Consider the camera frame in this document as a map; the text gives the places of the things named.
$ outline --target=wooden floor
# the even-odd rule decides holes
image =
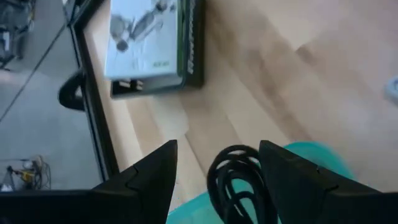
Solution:
[[[119,166],[178,139],[174,206],[205,190],[217,153],[321,141],[358,180],[398,190],[398,107],[384,99],[398,74],[395,0],[207,0],[206,85],[111,100],[103,78],[109,2],[86,29]]]

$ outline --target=cord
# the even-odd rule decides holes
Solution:
[[[222,150],[210,166],[207,188],[214,209],[225,224],[253,223],[241,200],[248,198],[256,211],[258,223],[277,223],[277,212],[272,204],[259,164],[259,153],[243,145]],[[236,192],[233,180],[241,179],[253,189]]]
[[[21,169],[12,169],[11,166],[9,168],[19,174],[19,178],[28,184],[29,188],[32,190],[50,190],[51,189],[51,168],[50,165],[44,162],[42,156],[35,156],[31,159],[0,159],[0,162],[11,162],[11,161],[20,161],[20,162],[32,162],[32,165],[26,167],[25,164],[22,164],[23,170]],[[31,175],[32,180],[28,180],[23,175]]]

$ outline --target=black cable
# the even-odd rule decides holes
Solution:
[[[46,182],[42,185],[42,189],[50,190],[51,189],[51,169],[50,165],[46,162],[43,162],[44,175]]]
[[[277,223],[277,212],[258,160],[259,153],[255,149],[237,145],[222,150],[210,166],[207,176],[210,201],[225,224],[253,223],[241,203],[244,198],[252,202],[258,223]],[[236,192],[232,184],[235,179],[250,184],[253,192]]]
[[[38,168],[38,170],[35,170],[34,173],[33,190],[40,190],[42,188],[42,183],[43,183],[42,169]]]

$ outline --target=teal bag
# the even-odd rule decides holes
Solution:
[[[294,142],[284,147],[294,154],[303,157],[317,165],[326,167],[339,175],[354,179],[353,173],[343,162],[341,157],[333,152],[328,146],[318,142]],[[250,185],[243,180],[234,180],[234,188],[237,192],[252,191]],[[242,200],[242,204],[248,214],[256,223],[254,207],[250,200]],[[170,212],[167,224],[223,224],[210,202],[207,192],[197,196],[191,201],[181,205]]]

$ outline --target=black frame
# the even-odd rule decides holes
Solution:
[[[115,93],[115,82],[112,84],[111,97],[117,96],[140,96],[154,93],[164,93],[170,90],[178,90],[185,85],[201,88],[204,85],[204,30],[205,30],[205,1],[190,0],[186,4],[186,17],[192,18],[192,27],[186,23],[186,29],[191,29],[192,39],[186,36],[185,52],[193,55],[192,62],[195,65],[193,72],[183,76],[183,83],[179,86],[170,86],[159,89],[158,91],[137,92],[134,90],[123,90]],[[90,125],[91,137],[102,181],[108,180],[112,176],[120,173],[118,162],[113,149],[108,124],[103,111],[103,105],[98,91],[93,66],[91,64],[90,53],[84,36],[84,28],[97,10],[104,4],[105,0],[69,0],[69,5],[65,7],[66,23],[72,35],[73,48],[79,69],[65,82],[58,94],[61,105],[78,111],[85,111]],[[81,88],[82,96],[76,96],[76,90]]]
[[[72,15],[72,18],[68,21],[73,40],[73,48],[79,67],[78,71],[75,73],[75,78],[80,80],[80,88],[83,96],[82,98],[74,98],[72,101],[74,101],[74,104],[81,105],[80,108],[84,108],[87,114],[102,181],[108,180],[112,176],[120,173],[120,170],[114,153],[83,31],[87,23],[104,2],[105,0],[83,1],[80,10],[76,12],[76,6],[73,6],[75,15]]]
[[[91,190],[0,194],[1,223],[166,222],[177,175],[177,140]]]

